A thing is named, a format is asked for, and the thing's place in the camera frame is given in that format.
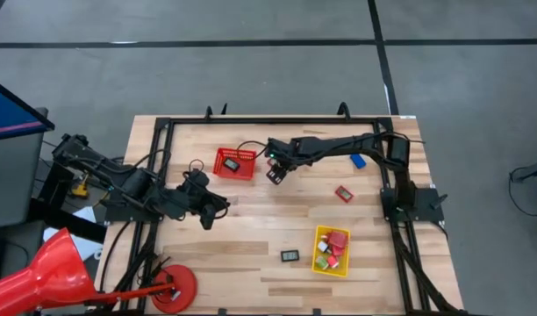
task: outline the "red basket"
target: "red basket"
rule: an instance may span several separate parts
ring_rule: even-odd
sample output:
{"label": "red basket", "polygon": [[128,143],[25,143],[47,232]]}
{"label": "red basket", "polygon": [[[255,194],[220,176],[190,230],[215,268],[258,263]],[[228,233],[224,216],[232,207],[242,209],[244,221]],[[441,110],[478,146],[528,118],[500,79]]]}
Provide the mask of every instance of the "red basket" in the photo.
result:
{"label": "red basket", "polygon": [[[237,150],[233,148],[218,148],[218,154],[216,154],[216,162],[214,162],[214,175],[221,177],[251,180],[254,174],[254,161],[257,153],[252,150],[240,149],[240,159],[237,156]],[[226,158],[231,158],[237,162],[240,167],[234,172],[228,167],[224,166]]]}

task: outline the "red lamp base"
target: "red lamp base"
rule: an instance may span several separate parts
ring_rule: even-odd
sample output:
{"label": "red lamp base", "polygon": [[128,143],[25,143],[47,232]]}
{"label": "red lamp base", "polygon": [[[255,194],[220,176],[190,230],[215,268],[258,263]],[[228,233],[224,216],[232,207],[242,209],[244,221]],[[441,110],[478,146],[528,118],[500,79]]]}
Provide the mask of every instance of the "red lamp base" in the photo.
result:
{"label": "red lamp base", "polygon": [[170,265],[155,277],[154,282],[167,283],[167,274],[174,278],[175,290],[179,293],[172,298],[171,293],[152,296],[155,307],[164,313],[178,313],[187,309],[197,296],[197,278],[192,271],[182,265]]}

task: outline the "computer monitor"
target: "computer monitor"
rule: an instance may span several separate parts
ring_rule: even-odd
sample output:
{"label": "computer monitor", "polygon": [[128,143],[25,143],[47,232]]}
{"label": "computer monitor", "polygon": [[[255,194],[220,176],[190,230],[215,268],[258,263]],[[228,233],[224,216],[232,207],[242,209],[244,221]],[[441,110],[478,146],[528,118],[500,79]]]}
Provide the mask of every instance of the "computer monitor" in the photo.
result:
{"label": "computer monitor", "polygon": [[0,84],[0,140],[53,129],[52,122]]}

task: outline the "gray floor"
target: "gray floor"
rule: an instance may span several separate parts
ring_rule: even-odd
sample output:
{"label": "gray floor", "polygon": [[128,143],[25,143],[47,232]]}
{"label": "gray floor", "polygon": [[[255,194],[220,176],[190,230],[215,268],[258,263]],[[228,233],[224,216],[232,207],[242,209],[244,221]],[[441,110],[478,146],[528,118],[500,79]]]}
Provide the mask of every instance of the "gray floor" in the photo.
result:
{"label": "gray floor", "polygon": [[[377,1],[386,39],[537,38],[537,1]],[[373,37],[365,1],[7,0],[0,41]],[[537,315],[537,218],[507,195],[537,161],[537,46],[388,47],[401,114],[417,115],[466,308]],[[0,82],[45,106],[58,141],[122,155],[136,114],[387,114],[374,47],[0,50]],[[49,158],[45,148],[43,157]],[[537,212],[537,183],[515,188]]]}

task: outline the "wooden tabletop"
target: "wooden tabletop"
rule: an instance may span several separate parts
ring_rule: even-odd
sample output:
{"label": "wooden tabletop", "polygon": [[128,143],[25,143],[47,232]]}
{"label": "wooden tabletop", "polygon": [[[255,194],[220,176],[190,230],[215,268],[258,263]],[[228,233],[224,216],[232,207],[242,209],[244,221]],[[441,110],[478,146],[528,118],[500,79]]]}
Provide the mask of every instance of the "wooden tabletop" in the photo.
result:
{"label": "wooden tabletop", "polygon": [[[125,163],[135,163],[148,154],[155,119],[135,117]],[[415,118],[392,119],[396,132],[420,140]],[[369,158],[364,169],[357,169],[348,156],[325,158],[289,173],[280,185],[265,177],[269,170],[265,158],[257,160],[252,181],[212,174],[218,147],[237,147],[245,140],[266,142],[268,137],[287,141],[292,137],[325,139],[371,132],[368,125],[177,125],[167,186],[175,188],[183,181],[181,173],[189,162],[200,159],[211,180],[208,190],[232,203],[229,214],[216,220],[211,231],[204,231],[198,218],[192,216],[183,222],[166,219],[159,225],[156,253],[171,257],[167,265],[190,267],[198,279],[197,298],[184,313],[216,313],[219,308],[227,308],[229,313],[302,314],[312,313],[313,308],[321,308],[323,314],[403,312],[390,227],[383,220],[379,198],[380,169]],[[249,148],[261,150],[254,145]],[[410,172],[418,186],[432,183],[420,143],[412,143]],[[354,194],[349,204],[334,194],[339,185]],[[109,226],[103,258],[122,225]],[[347,278],[311,271],[317,225],[350,230]],[[106,291],[111,291],[125,273],[133,229],[131,224],[112,253]],[[447,301],[462,308],[446,237],[431,224],[416,223],[415,229],[423,269]],[[280,251],[290,249],[299,250],[299,262],[281,262]],[[414,275],[408,271],[413,304],[419,307]],[[151,300],[147,312],[159,312]]]}

